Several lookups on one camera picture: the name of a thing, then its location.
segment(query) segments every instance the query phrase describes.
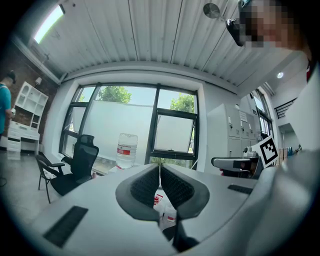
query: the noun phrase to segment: black office chair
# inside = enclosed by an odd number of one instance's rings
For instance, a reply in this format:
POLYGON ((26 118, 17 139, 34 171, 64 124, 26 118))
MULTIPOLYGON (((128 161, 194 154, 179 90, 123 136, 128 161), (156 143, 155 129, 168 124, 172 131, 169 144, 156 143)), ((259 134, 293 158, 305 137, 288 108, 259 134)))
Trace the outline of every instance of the black office chair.
MULTIPOLYGON (((94 145, 94 138, 95 137, 92 135, 82 134, 78 137, 76 142, 81 142, 81 143, 93 146, 94 145)), ((61 159, 61 162, 65 162, 68 165, 71 165, 72 157, 65 156, 64 158, 61 159)))
POLYGON ((44 170, 46 170, 47 172, 55 175, 56 177, 60 177, 60 176, 64 175, 61 167, 64 166, 65 164, 62 163, 62 162, 52 164, 47 158, 45 158, 44 156, 39 155, 39 154, 35 156, 35 159, 36 159, 36 162, 37 162, 37 164, 39 166, 39 170, 40 170, 40 178, 39 178, 38 190, 40 190, 41 178, 43 178, 44 182, 45 182, 46 195, 48 196, 49 204, 51 204, 49 193, 48 193, 48 183, 52 179, 55 179, 55 177, 50 177, 48 174, 46 175, 44 170))
POLYGON ((82 183, 92 179, 92 166, 99 153, 99 148, 93 144, 93 138, 90 135, 81 135, 74 145, 73 158, 64 157, 62 159, 70 164, 72 173, 57 176, 51 180, 52 187, 60 195, 64 196, 82 183))

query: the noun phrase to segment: brick wall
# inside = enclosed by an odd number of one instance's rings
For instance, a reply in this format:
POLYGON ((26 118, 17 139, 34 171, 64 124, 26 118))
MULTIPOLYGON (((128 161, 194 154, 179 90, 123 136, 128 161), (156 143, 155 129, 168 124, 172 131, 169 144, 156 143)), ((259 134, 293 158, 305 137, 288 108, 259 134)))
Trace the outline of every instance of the brick wall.
MULTIPOLYGON (((19 91, 24 82, 29 83, 43 94, 49 96, 45 108, 42 113, 41 122, 38 132, 40 134, 40 143, 45 130, 48 111, 52 104, 52 101, 57 93, 58 85, 46 76, 39 68, 37 68, 11 41, 3 49, 0 56, 0 81, 6 76, 6 73, 10 70, 14 70, 17 76, 16 84, 10 87, 11 92, 11 107, 13 108, 19 94, 19 91), (42 78, 40 85, 36 86, 36 79, 42 78)), ((27 111, 19 109, 17 116, 14 119, 16 122, 24 124, 29 119, 30 114, 27 111)), ((4 134, 7 136, 9 121, 5 123, 4 134)))

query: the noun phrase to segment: person's arm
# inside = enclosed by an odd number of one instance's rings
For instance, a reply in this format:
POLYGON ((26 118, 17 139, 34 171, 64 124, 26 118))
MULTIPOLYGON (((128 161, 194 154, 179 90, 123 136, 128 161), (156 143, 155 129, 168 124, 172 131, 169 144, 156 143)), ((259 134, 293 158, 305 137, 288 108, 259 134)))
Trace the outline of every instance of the person's arm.
POLYGON ((4 90, 3 106, 5 109, 5 115, 8 119, 11 119, 13 117, 11 112, 11 93, 9 89, 2 89, 2 90, 4 90))

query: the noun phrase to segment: blue shirt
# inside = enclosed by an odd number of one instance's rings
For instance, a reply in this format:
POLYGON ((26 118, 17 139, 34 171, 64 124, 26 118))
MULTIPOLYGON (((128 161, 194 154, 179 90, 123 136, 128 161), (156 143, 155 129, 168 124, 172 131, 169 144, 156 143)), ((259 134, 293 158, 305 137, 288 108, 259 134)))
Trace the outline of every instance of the blue shirt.
POLYGON ((5 130, 6 110, 11 109, 10 90, 0 83, 0 134, 5 130))

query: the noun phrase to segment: person in blue shirt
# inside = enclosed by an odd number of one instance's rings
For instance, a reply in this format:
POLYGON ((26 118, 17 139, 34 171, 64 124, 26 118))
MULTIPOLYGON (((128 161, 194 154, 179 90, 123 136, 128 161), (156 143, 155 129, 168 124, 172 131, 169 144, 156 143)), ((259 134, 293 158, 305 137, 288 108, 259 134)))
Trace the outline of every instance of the person in blue shirt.
POLYGON ((9 88, 16 83, 16 74, 11 70, 0 82, 0 140, 5 131, 6 118, 11 119, 11 93, 9 88))

